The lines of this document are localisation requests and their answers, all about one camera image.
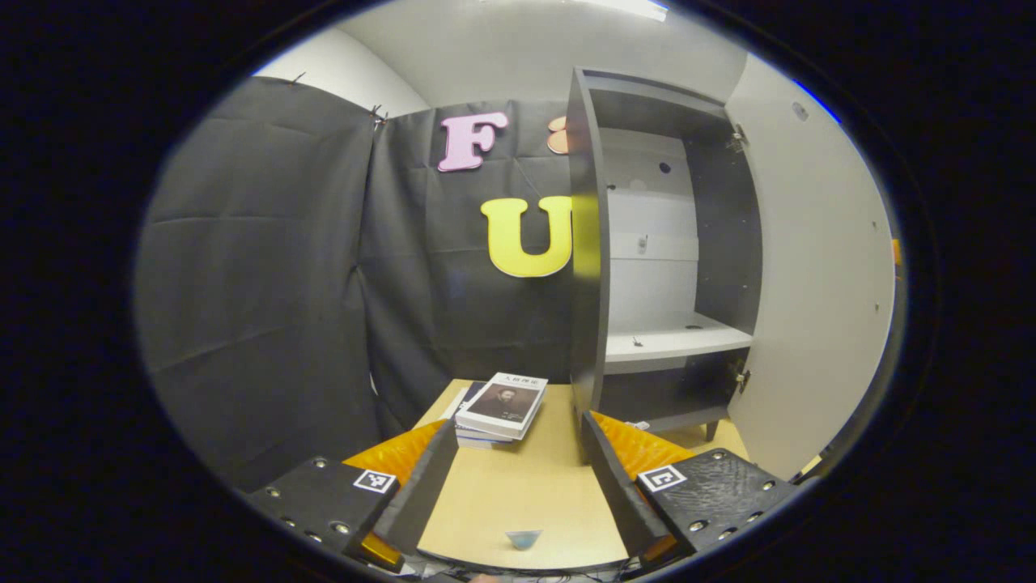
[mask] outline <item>dark gray cabinet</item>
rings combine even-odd
[[[577,68],[567,130],[576,408],[651,431],[718,421],[751,346],[762,256],[723,104]]]

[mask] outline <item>yellow letter u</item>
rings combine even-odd
[[[540,199],[550,224],[550,247],[529,255],[521,246],[521,214],[528,208],[521,198],[497,198],[483,203],[489,218],[489,259],[496,268],[515,276],[544,276],[565,266],[572,256],[572,197]]]

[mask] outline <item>portrait photo on book cover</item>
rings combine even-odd
[[[493,383],[468,406],[469,413],[521,424],[536,402],[539,391]]]

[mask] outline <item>open cabinet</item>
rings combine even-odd
[[[725,104],[577,68],[568,116],[577,410],[649,431],[729,416],[790,478],[889,340],[892,225],[866,161],[752,55]]]
[[[709,425],[711,439],[758,309],[742,146],[719,101],[610,71],[575,71],[568,124],[578,401],[651,431]]]

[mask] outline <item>cabinet door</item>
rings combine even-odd
[[[578,418],[598,409],[608,340],[608,199],[601,137],[581,69],[572,74],[568,122],[572,176],[572,390]]]
[[[749,55],[726,110],[748,140],[762,235],[752,376],[728,410],[751,461],[787,479],[874,376],[895,286],[889,221],[838,121],[776,69]]]

